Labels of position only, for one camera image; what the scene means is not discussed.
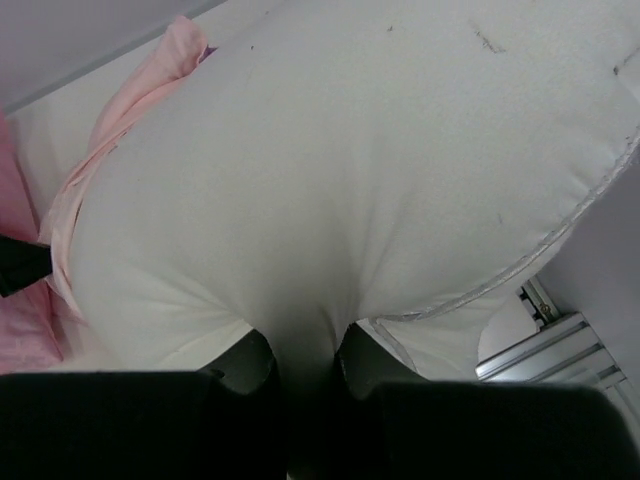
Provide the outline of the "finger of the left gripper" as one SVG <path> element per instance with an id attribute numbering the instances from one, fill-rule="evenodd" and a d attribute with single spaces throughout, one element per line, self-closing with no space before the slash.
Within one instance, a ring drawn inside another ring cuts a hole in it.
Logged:
<path id="1" fill-rule="evenodd" d="M 20 241 L 1 236 L 0 289 L 9 297 L 52 273 L 49 245 Z"/>

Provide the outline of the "white pillow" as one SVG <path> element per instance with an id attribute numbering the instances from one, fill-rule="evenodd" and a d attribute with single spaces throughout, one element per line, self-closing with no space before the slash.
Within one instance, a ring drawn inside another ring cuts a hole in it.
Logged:
<path id="1" fill-rule="evenodd" d="M 430 379 L 620 175 L 639 139 L 635 1 L 287 1 L 99 163 L 69 253 L 132 370 L 251 330 L 309 382 L 347 328 Z"/>

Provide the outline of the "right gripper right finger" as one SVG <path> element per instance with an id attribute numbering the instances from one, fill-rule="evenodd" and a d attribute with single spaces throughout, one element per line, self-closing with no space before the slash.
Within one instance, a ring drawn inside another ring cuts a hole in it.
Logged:
<path id="1" fill-rule="evenodd" d="M 430 381 L 362 328 L 334 363 L 337 479 L 635 479 L 622 415 L 583 386 Z"/>

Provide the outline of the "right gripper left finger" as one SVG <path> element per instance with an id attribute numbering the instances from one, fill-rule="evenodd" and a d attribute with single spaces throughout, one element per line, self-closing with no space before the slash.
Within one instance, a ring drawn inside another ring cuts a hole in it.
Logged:
<path id="1" fill-rule="evenodd" d="M 276 479 L 279 378 L 245 335 L 194 371 L 1 379 L 5 479 Z"/>

